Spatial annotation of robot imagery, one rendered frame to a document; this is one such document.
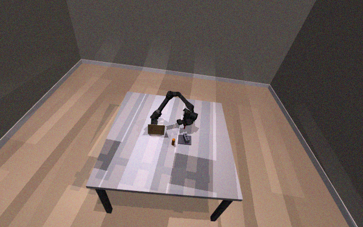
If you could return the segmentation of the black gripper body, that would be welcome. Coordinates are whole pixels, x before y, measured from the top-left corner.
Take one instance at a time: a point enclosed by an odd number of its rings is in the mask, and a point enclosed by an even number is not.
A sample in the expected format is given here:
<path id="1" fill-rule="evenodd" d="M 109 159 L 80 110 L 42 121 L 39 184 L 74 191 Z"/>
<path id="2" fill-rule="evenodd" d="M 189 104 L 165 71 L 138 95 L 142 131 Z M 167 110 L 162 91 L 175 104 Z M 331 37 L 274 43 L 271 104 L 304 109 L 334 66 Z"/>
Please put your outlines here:
<path id="1" fill-rule="evenodd" d="M 183 116 L 184 116 L 184 115 L 183 115 Z M 177 120 L 177 123 L 178 123 L 179 125 L 182 125 L 182 124 L 184 124 L 184 123 L 185 123 L 185 119 L 187 119 L 187 118 L 189 119 L 190 117 L 185 117 L 185 116 L 184 116 L 184 117 L 183 117 L 183 120 L 178 119 L 178 120 Z"/>

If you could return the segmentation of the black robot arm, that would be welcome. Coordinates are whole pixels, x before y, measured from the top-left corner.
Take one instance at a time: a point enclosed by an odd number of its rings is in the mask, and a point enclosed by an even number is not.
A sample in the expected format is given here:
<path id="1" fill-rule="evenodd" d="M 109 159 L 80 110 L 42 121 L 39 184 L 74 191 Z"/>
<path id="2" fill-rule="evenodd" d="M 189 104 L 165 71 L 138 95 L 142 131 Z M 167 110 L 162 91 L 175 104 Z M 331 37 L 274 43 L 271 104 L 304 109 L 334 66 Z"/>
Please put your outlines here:
<path id="1" fill-rule="evenodd" d="M 158 123 L 158 118 L 162 115 L 162 110 L 164 109 L 164 107 L 166 106 L 166 104 L 168 103 L 169 100 L 171 100 L 174 96 L 178 96 L 186 105 L 186 107 L 189 109 L 183 109 L 184 116 L 185 117 L 189 117 L 188 119 L 185 119 L 186 125 L 191 125 L 193 124 L 193 121 L 190 119 L 197 119 L 198 114 L 194 112 L 194 105 L 192 105 L 190 102 L 188 102 L 185 97 L 180 93 L 180 92 L 172 92 L 172 91 L 168 91 L 166 94 L 166 98 L 164 99 L 164 101 L 161 103 L 161 105 L 159 106 L 159 108 L 157 110 L 155 110 L 153 112 L 153 114 L 150 116 L 151 118 L 151 124 L 153 125 L 157 125 Z"/>

